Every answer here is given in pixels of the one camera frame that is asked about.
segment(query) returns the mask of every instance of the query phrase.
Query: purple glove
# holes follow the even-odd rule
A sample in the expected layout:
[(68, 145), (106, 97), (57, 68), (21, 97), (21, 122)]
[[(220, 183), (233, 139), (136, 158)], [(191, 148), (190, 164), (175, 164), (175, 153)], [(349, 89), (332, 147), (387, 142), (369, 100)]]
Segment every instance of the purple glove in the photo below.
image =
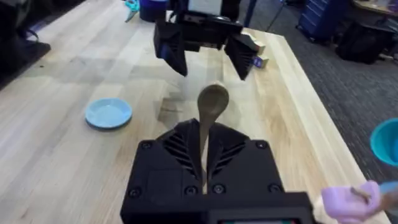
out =
[(368, 181), (359, 187), (371, 198), (365, 201), (351, 192), (351, 187), (328, 187), (322, 190), (326, 213), (341, 224), (359, 224), (373, 216), (380, 206), (380, 187), (375, 181)]

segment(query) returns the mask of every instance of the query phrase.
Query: wooden tabletop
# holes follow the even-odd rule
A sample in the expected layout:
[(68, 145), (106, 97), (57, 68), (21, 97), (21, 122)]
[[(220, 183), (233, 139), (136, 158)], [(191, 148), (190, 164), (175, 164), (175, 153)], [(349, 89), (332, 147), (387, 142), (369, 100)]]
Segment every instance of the wooden tabletop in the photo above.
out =
[[(286, 190), (318, 205), (323, 187), (365, 181), (282, 36), (248, 30), (270, 60), (245, 82), (213, 49), (187, 52), (184, 78), (156, 59), (154, 25), (126, 16), (119, 0), (85, 1), (39, 32), (52, 51), (0, 91), (0, 223), (121, 223), (139, 141), (197, 118), (197, 96), (215, 80), (230, 94), (218, 121), (270, 142)], [(104, 97), (129, 102), (129, 125), (86, 124), (85, 108)]]
[(370, 1), (358, 1), (354, 0), (354, 5), (358, 8), (369, 10), (372, 12), (376, 12), (379, 14), (383, 14), (386, 16), (398, 17), (398, 12), (393, 12), (385, 6), (378, 6), (377, 0), (370, 0)]

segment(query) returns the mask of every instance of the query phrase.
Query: screw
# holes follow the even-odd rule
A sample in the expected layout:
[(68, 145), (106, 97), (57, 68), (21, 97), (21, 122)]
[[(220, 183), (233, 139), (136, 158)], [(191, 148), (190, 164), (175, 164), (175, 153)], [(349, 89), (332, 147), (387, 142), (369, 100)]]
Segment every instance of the screw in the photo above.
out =
[(142, 147), (143, 147), (144, 149), (149, 149), (151, 146), (152, 146), (151, 143), (148, 143), (148, 142), (142, 143)]
[(185, 194), (192, 196), (198, 193), (198, 189), (195, 186), (189, 186), (185, 189)]
[(258, 141), (256, 142), (256, 146), (259, 149), (265, 149), (268, 146), (268, 144), (265, 141)]
[(129, 196), (131, 198), (138, 198), (142, 193), (142, 190), (140, 187), (134, 187), (132, 190), (129, 192)]
[(268, 191), (271, 192), (271, 193), (281, 192), (282, 188), (279, 185), (277, 185), (277, 184), (270, 184), (268, 186)]
[(221, 184), (216, 184), (213, 186), (213, 192), (216, 194), (223, 194), (225, 193), (225, 187)]

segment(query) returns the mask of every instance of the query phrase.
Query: blue storage bin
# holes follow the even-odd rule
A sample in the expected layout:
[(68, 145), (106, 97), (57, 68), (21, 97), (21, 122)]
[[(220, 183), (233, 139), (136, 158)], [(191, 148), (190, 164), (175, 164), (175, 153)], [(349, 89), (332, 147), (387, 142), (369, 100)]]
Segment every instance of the blue storage bin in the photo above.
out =
[(298, 27), (311, 40), (330, 40), (348, 8), (347, 0), (307, 0)]

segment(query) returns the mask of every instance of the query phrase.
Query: small blue dish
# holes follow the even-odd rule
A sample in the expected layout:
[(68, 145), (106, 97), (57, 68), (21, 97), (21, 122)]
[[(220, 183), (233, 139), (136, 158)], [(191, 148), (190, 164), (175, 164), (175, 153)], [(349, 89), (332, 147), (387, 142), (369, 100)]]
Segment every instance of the small blue dish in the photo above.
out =
[(376, 127), (371, 135), (371, 149), (381, 161), (398, 166), (398, 118)]
[(132, 116), (130, 105), (118, 98), (103, 98), (92, 102), (86, 109), (88, 124), (102, 129), (118, 128)]

